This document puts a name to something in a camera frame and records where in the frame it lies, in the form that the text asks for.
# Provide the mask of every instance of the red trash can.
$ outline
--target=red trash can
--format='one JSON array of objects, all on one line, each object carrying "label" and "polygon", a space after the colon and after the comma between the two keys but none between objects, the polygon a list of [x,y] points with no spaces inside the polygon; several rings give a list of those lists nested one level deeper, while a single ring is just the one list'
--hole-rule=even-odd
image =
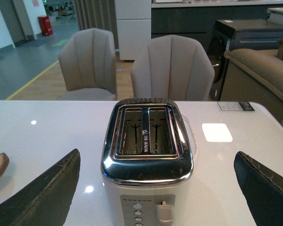
[{"label": "red trash can", "polygon": [[39,20],[42,34],[46,36],[52,35],[53,31],[52,31],[52,27],[50,24],[49,16],[38,16],[38,20]]}]

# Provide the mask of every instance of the gray floor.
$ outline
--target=gray floor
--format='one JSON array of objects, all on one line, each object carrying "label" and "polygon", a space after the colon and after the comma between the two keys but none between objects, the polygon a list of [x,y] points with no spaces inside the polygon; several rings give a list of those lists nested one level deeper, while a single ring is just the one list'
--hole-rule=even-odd
[{"label": "gray floor", "polygon": [[53,34],[39,36],[17,48],[0,49],[0,100],[8,98],[58,60],[58,53],[78,31],[75,18],[51,23]]}]

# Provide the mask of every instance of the white countertop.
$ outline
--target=white countertop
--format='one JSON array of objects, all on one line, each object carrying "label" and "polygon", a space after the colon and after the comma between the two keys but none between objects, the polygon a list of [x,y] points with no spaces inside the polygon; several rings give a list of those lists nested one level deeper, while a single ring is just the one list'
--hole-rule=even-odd
[{"label": "white countertop", "polygon": [[181,3],[152,3],[152,8],[251,6],[283,4],[283,0],[186,0]]},{"label": "white countertop", "polygon": [[283,14],[283,8],[268,8],[268,13],[282,13]]},{"label": "white countertop", "polygon": [[[10,164],[0,178],[0,203],[64,155],[81,153],[80,178],[66,226],[112,226],[100,158],[116,102],[0,101],[0,153]],[[254,112],[221,111],[217,102],[177,102],[198,146],[191,201],[183,226],[255,226],[233,168],[243,151],[283,176],[283,128],[261,105]],[[232,142],[208,142],[203,123],[224,123]],[[93,192],[86,193],[87,186]]]}]

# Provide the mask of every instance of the curtain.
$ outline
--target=curtain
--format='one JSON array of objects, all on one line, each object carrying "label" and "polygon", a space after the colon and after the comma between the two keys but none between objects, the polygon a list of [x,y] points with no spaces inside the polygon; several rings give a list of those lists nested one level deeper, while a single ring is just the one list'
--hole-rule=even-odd
[{"label": "curtain", "polygon": [[118,48],[114,0],[74,0],[73,2],[79,30],[95,27],[111,31],[115,47]]}]

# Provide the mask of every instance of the beige sofa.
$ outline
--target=beige sofa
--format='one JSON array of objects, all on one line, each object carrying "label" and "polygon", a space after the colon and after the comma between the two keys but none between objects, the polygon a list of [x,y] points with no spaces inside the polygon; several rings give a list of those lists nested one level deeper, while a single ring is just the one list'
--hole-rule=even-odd
[{"label": "beige sofa", "polygon": [[236,49],[229,59],[221,101],[252,101],[283,119],[283,38],[275,50]]}]

